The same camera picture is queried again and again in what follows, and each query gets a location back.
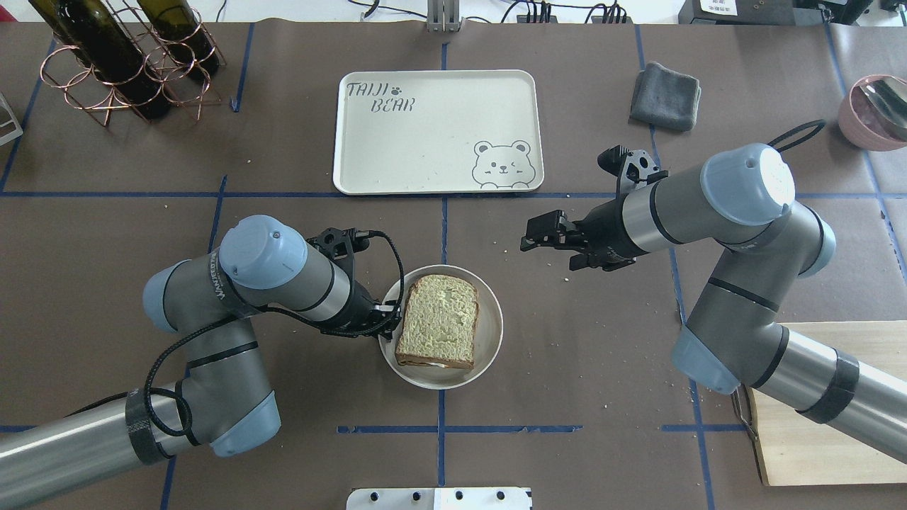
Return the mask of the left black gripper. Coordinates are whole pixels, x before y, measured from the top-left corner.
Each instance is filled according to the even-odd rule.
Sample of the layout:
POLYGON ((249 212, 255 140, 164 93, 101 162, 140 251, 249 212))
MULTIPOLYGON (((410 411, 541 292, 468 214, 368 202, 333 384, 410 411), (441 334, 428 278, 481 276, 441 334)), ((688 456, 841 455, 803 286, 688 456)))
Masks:
POLYGON ((378 303, 358 281, 351 288, 349 301, 333 319, 320 323, 320 332, 343 338, 372 336, 390 342, 400 323, 404 307, 398 301, 378 303))

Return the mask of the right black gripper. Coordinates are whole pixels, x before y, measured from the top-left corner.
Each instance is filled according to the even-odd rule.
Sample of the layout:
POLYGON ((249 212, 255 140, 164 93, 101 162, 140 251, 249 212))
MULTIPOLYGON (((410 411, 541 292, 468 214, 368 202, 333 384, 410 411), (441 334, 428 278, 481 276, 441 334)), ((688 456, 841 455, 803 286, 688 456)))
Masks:
POLYGON ((626 195, 619 195, 592 209, 576 225, 564 210, 554 210, 532 217, 526 225, 525 236, 519 242, 520 251, 550 247, 557 251, 575 251, 569 269, 600 268, 610 272, 635 264, 647 254, 631 241, 623 220, 626 195))

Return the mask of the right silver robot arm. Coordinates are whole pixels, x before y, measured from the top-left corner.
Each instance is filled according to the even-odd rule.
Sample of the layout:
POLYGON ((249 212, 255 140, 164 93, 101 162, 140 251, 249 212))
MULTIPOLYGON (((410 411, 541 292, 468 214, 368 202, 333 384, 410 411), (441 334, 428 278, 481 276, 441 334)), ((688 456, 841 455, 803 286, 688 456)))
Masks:
POLYGON ((777 149, 751 143, 678 174, 622 146, 598 164, 616 177, 616 198, 574 222, 563 210, 532 217, 522 251, 572 251, 570 270, 615 271, 713 239, 723 253, 678 334, 676 368, 725 395, 747 385, 905 460, 905 382, 777 321, 794 281, 823 270, 836 249, 832 228, 796 200, 777 149))

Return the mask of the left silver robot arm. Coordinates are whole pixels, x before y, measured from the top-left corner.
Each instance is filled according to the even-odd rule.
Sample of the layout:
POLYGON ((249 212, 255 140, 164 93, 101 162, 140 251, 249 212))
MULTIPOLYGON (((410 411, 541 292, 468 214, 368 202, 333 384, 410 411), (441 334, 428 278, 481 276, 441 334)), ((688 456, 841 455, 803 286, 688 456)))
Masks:
POLYGON ((322 334, 387 336, 399 304, 374 300, 354 256, 381 230, 325 229, 305 238, 268 215, 244 217, 206 257, 152 276, 143 306, 178 336, 129 392, 2 441, 4 509, 23 508, 155 465, 192 446, 233 456, 281 429, 252 317, 276 313, 322 334))

